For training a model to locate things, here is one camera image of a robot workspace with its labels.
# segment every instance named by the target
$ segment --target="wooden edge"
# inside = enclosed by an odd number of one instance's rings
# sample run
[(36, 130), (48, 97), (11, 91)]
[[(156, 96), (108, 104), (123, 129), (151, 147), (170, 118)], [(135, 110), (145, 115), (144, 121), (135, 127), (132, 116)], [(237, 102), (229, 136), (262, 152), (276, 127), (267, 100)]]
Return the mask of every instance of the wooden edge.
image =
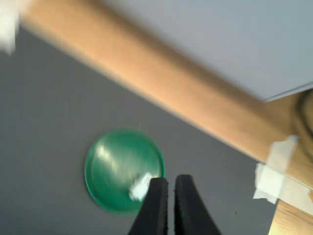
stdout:
[(161, 44), (147, 39), (112, 11), (83, 0), (38, 1), (23, 25), (108, 74), (122, 86), (247, 155), (264, 162), (286, 134), (262, 103), (226, 85)]
[(268, 235), (310, 235), (313, 217), (283, 201), (279, 201)]

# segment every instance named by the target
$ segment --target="wooden board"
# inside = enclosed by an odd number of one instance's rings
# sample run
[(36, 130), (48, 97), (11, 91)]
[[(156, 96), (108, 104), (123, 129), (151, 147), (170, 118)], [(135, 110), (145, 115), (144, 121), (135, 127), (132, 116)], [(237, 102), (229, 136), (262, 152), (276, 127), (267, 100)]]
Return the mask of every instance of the wooden board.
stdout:
[[(289, 112), (288, 105), (270, 111), (97, 3), (39, 0), (23, 24), (122, 86), (261, 162), (266, 161), (273, 141), (290, 134), (287, 127), (277, 124), (277, 113)], [(313, 188), (313, 164), (300, 149), (288, 174)], [(283, 232), (282, 227), (292, 234), (306, 234), (294, 216), (280, 213), (283, 207), (295, 210), (279, 203), (271, 234)], [(295, 217), (308, 226), (307, 231), (313, 231), (313, 216), (304, 220), (298, 214), (302, 212), (297, 211)]]

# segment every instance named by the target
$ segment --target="green lid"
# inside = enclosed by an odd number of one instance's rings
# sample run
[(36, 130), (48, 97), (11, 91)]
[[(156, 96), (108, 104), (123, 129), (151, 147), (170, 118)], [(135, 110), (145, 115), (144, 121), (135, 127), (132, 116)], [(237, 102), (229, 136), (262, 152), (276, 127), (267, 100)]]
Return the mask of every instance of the green lid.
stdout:
[(112, 212), (136, 212), (142, 202), (129, 198), (134, 180), (145, 173), (165, 177), (162, 154), (147, 136), (119, 129), (100, 136), (85, 162), (85, 180), (94, 201)]

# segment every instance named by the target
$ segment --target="masking tape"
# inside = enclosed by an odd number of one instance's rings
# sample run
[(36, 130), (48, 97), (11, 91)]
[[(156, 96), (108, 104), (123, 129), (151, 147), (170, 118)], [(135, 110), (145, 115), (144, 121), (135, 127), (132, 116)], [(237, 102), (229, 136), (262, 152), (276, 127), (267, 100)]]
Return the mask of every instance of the masking tape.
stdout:
[(274, 142), (266, 164), (258, 163), (255, 169), (256, 190), (253, 199), (265, 198), (276, 204), (277, 199), (313, 215), (313, 191), (300, 182), (286, 176), (290, 159), (298, 137), (289, 136), (285, 141)]

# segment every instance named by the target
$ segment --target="gray surface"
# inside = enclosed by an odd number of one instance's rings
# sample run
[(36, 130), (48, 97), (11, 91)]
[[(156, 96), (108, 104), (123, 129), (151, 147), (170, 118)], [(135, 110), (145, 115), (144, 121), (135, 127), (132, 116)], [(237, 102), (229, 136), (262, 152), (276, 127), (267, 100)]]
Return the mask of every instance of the gray surface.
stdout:
[(313, 1), (102, 2), (262, 100), (313, 87)]
[(275, 205), (252, 200), (256, 161), (21, 30), (0, 54), (0, 233), (123, 235), (135, 215), (106, 213), (83, 176), (91, 143), (116, 127), (159, 145), (169, 181), (169, 234), (178, 174), (192, 174), (224, 235), (265, 235)]

